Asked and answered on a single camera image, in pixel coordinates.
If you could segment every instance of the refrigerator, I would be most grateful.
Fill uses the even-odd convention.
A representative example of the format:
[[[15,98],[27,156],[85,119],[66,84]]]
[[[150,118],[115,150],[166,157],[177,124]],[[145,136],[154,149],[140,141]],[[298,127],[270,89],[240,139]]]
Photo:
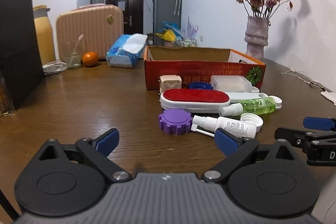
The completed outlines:
[[[176,25],[181,28],[181,8],[178,13],[178,8],[176,9],[176,14],[174,15],[176,0],[154,0],[154,12],[153,12],[153,44],[156,46],[163,46],[163,39],[156,36],[155,34],[160,31],[164,24],[163,21],[167,23],[176,23]]]

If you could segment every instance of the purple cap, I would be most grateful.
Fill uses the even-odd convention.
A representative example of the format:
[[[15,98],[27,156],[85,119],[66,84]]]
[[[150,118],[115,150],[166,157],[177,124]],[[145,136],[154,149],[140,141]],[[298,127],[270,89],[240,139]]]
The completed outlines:
[[[182,109],[165,110],[159,115],[159,127],[168,135],[183,135],[190,132],[191,114]]]

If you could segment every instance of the blue tissue package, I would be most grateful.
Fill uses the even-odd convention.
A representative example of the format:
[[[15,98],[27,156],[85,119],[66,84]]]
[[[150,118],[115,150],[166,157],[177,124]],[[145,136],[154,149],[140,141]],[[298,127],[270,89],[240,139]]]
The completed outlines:
[[[146,40],[146,35],[122,34],[106,53],[109,66],[133,68],[146,46]]]

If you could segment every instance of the beige small box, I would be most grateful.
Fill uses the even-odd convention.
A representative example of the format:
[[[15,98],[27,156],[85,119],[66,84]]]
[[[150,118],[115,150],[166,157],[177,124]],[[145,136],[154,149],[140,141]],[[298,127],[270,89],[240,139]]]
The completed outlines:
[[[159,78],[159,82],[160,94],[162,94],[166,90],[182,88],[182,79],[178,75],[161,75]]]

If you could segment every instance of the ribbed suitcase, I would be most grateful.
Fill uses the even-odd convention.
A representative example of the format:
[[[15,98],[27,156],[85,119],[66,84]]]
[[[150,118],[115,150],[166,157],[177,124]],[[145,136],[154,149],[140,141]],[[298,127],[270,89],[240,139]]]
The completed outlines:
[[[83,34],[82,49],[96,52],[99,59],[124,33],[124,16],[114,5],[92,5],[61,14],[56,20],[59,58],[64,61],[67,42],[76,41]]]

